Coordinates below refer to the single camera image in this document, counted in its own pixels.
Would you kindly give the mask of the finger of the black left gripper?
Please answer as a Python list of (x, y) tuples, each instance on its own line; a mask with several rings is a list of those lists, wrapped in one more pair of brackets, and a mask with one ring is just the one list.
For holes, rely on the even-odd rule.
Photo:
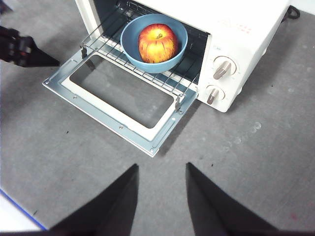
[(39, 49), (30, 36), (21, 37), (17, 48), (17, 65), (21, 67), (54, 67), (60, 62)]

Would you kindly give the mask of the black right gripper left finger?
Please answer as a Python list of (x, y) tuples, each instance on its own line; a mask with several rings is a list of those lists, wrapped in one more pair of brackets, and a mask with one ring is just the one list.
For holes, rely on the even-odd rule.
[(52, 231), (130, 231), (138, 201), (139, 166), (133, 164), (99, 195)]

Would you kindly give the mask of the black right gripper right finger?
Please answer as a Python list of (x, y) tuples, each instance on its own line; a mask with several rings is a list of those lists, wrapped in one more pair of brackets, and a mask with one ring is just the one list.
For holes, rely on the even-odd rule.
[(192, 163), (186, 164), (187, 200), (195, 231), (277, 231), (225, 193)]

